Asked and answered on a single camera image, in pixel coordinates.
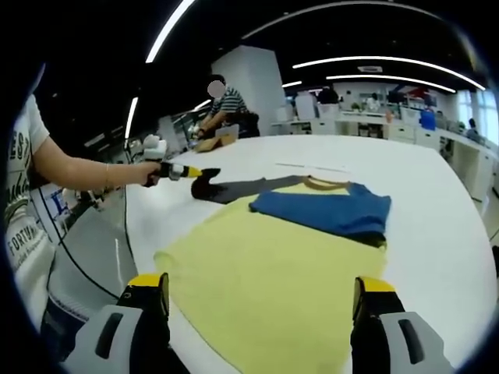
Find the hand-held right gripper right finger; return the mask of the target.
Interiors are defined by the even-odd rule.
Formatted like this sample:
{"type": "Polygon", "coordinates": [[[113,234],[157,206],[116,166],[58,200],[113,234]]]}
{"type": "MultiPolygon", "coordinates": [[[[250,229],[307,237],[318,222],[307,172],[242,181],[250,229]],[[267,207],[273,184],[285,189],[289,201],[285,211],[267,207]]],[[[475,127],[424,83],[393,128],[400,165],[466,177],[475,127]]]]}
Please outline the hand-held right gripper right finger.
{"type": "Polygon", "coordinates": [[[357,277],[350,337],[354,373],[453,373],[444,341],[416,312],[405,310],[386,281],[357,277]]]}

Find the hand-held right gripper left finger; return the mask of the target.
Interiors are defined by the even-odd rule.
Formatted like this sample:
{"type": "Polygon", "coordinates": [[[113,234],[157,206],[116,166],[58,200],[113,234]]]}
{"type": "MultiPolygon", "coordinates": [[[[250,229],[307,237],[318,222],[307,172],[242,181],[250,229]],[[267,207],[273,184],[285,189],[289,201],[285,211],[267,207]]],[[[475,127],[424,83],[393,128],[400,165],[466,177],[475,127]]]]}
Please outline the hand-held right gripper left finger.
{"type": "Polygon", "coordinates": [[[167,273],[134,277],[114,305],[78,331],[64,361],[68,373],[147,373],[166,357],[170,329],[167,273]]]}

